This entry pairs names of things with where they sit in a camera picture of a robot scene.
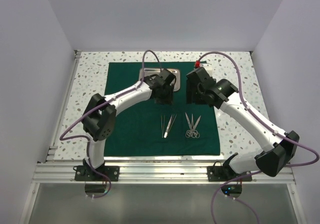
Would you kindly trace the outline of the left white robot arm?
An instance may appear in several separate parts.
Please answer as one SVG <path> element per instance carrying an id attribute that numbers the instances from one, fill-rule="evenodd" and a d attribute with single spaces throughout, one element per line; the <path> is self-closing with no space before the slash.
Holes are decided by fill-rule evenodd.
<path id="1" fill-rule="evenodd" d="M 157 104 L 171 105 L 176 80 L 172 72 L 163 69 L 117 93 L 106 96 L 95 94 L 91 97 L 81 121 L 84 131 L 90 135 L 85 157 L 87 176 L 95 181 L 103 177 L 105 142 L 115 129 L 116 117 L 126 109 L 149 99 Z"/>

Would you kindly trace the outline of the steel tweezers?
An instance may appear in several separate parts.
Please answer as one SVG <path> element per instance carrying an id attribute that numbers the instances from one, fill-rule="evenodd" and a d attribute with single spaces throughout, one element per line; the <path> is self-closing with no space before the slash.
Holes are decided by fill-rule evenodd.
<path id="1" fill-rule="evenodd" d="M 161 120 L 161 137 L 164 137 L 165 133 L 165 115 L 161 115 L 160 120 Z"/>
<path id="2" fill-rule="evenodd" d="M 177 114 L 173 114 L 173 115 L 172 115 L 171 123 L 170 123 L 170 125 L 169 125 L 169 131 L 171 130 L 171 128 L 172 128 L 172 126 L 173 126 L 173 124 L 174 124 L 174 121 L 175 121 L 176 117 L 177 117 Z"/>

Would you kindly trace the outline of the dark green surgical cloth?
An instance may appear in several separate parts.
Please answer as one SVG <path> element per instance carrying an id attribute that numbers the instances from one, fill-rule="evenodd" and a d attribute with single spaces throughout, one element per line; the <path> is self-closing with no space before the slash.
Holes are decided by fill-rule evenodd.
<path id="1" fill-rule="evenodd" d="M 193 70 L 193 62 L 163 62 L 163 68 L 180 70 L 180 90 L 173 95 L 172 105 L 156 104 L 154 100 L 140 102 L 116 117 L 114 131 L 107 138 L 104 154 L 107 157 L 219 155 L 220 139 L 216 115 L 207 105 L 186 104 L 186 75 Z M 193 115 L 199 138 L 187 138 L 189 129 L 185 113 Z M 177 114 L 166 138 L 162 138 L 161 115 L 165 115 L 164 129 L 170 116 Z"/>

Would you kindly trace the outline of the steel surgical scissors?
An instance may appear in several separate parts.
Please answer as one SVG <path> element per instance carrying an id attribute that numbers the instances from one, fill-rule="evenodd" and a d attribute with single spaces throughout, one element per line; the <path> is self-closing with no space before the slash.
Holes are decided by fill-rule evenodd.
<path id="1" fill-rule="evenodd" d="M 187 124 L 188 124 L 188 127 L 189 127 L 189 129 L 188 129 L 188 130 L 186 131 L 186 133 L 185 133 L 185 136 L 186 136 L 187 138 L 192 138 L 192 136 L 191 136 L 191 130 L 192 130 L 193 125 L 192 125 L 192 123 L 191 123 L 191 121 L 190 121 L 187 113 L 185 113 L 185 117 L 186 117 L 186 121 L 187 121 Z"/>

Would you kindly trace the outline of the steel hemostat forceps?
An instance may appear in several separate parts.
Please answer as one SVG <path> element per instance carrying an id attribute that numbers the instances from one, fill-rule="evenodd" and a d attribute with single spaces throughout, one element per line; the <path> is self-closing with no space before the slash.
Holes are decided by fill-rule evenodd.
<path id="1" fill-rule="evenodd" d="M 188 127 L 189 127 L 189 129 L 185 133 L 185 136 L 187 138 L 197 138 L 198 137 L 198 132 L 194 128 L 193 115 L 191 115 L 191 117 L 189 117 L 188 114 L 185 113 L 185 117 L 186 117 L 186 121 L 187 121 L 187 124 L 188 124 Z"/>

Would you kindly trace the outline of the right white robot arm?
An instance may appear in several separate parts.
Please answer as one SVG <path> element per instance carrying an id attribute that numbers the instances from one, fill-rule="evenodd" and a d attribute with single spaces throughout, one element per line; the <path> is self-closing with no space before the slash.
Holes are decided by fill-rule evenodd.
<path id="1" fill-rule="evenodd" d="M 227 79 L 216 81 L 204 67 L 186 75 L 186 101 L 207 104 L 235 119 L 249 132 L 261 147 L 261 151 L 233 154 L 222 165 L 223 176 L 235 180 L 247 171 L 262 171 L 275 177 L 295 155 L 300 137 L 295 131 L 286 132 L 271 123 L 260 112 L 241 99 L 237 87 Z"/>

